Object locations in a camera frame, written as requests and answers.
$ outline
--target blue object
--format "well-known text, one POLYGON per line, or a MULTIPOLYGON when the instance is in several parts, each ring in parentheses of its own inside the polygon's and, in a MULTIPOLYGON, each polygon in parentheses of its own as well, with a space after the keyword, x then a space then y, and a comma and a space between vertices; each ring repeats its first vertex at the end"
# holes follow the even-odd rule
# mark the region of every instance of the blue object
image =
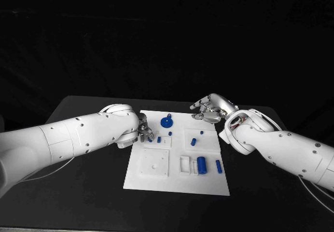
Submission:
POLYGON ((216 160, 216 165, 217 165, 217 173, 223 173, 222 166, 220 166, 220 161, 219 160, 216 160))
POLYGON ((197 158, 197 169, 199 169, 199 174, 207 173, 206 158, 203 156, 197 158))
POLYGON ((160 124, 164 128, 170 128, 173 126, 171 114, 168 114, 167 117, 161 119, 160 124))
POLYGON ((193 140, 191 140, 191 146, 194 146, 194 144, 196 144, 196 138, 193 138, 193 140))

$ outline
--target black tabletop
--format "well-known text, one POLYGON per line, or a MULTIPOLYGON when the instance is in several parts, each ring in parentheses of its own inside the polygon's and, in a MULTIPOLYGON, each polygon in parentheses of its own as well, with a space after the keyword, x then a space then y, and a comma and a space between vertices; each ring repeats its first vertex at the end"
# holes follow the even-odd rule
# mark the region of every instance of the black tabletop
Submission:
MULTIPOLYGON (((137 112, 194 112, 193 102, 69 96, 46 123, 98 112, 115 103, 130 104, 137 112)), ((285 128, 269 107, 239 108, 255 108, 285 128)), ((216 129, 220 132, 223 123, 216 129)), ((0 199, 0 226, 140 232, 333 231, 334 216, 298 178, 256 151, 245 156, 219 141, 230 196, 124 189, 131 147, 111 145, 76 157, 49 177, 10 189, 0 199)))

